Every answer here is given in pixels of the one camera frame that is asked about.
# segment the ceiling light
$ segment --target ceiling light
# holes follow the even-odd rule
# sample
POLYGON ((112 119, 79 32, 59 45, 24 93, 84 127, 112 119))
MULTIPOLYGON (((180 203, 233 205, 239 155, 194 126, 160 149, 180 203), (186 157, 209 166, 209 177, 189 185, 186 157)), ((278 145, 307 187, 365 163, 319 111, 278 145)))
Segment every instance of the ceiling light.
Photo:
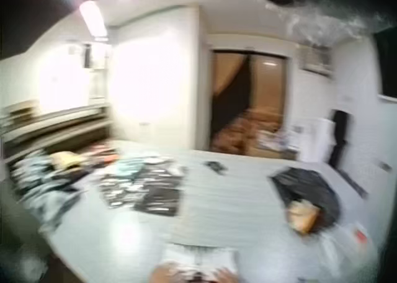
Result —
POLYGON ((109 39, 107 37, 96 37, 95 41, 96 42, 108 42, 109 39))
POLYGON ((104 19, 94 1, 86 1, 80 5, 80 13, 86 22, 87 28, 94 37, 106 37, 104 19))

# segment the doorway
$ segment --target doorway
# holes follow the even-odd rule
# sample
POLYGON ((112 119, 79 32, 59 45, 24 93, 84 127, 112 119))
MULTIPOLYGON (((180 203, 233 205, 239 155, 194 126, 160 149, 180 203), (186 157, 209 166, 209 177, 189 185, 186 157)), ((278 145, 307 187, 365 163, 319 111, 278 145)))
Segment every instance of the doorway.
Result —
POLYGON ((250 155, 258 131, 283 123, 287 59, 258 52, 213 51, 210 149, 250 155))

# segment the wall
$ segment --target wall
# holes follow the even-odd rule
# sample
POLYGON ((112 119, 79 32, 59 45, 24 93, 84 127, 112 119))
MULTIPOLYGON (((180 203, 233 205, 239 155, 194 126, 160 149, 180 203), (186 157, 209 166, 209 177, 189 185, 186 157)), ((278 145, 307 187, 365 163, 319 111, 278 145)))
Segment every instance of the wall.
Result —
POLYGON ((397 103, 383 101, 377 51, 372 39, 334 49, 337 108, 352 114, 342 169, 369 193, 363 222, 378 246, 388 228, 397 180, 397 103), (390 173, 379 167, 389 164, 390 173))
POLYGON ((210 119, 212 98, 211 52, 207 42, 207 24, 200 12, 198 38, 198 85, 196 98, 195 149, 208 150, 210 141, 210 119))
POLYGON ((75 12, 54 25, 25 53, 0 61, 3 106, 38 101, 39 114, 86 106, 89 74, 83 58, 69 54, 71 42, 91 41, 87 27, 75 12))
POLYGON ((115 137, 194 148, 199 9, 157 13, 114 35, 109 100, 115 137))
POLYGON ((298 45, 293 42, 252 35, 213 34, 212 49, 254 50, 290 58, 285 109, 285 125, 301 119, 329 117, 336 98, 336 87, 324 76, 299 69, 298 45))

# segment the hand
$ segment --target hand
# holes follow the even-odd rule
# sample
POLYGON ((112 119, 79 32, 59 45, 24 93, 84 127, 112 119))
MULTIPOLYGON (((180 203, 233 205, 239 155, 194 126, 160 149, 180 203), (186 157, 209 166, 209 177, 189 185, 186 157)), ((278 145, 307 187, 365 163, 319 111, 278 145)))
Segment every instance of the hand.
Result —
POLYGON ((150 276, 149 283, 183 282, 181 274, 176 270, 176 264, 167 263, 156 267, 150 276))
POLYGON ((238 278, 228 269, 217 269, 214 272, 217 283, 238 283, 238 278))

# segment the book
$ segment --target book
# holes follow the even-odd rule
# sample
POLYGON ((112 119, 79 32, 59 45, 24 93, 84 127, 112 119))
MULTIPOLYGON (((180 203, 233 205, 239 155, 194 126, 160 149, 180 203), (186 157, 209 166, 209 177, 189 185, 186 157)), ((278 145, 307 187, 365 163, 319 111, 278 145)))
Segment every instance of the book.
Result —
POLYGON ((216 282, 214 272, 227 268, 237 274, 235 250, 206 246, 191 246, 169 243, 162 263, 176 263, 187 282, 216 282))

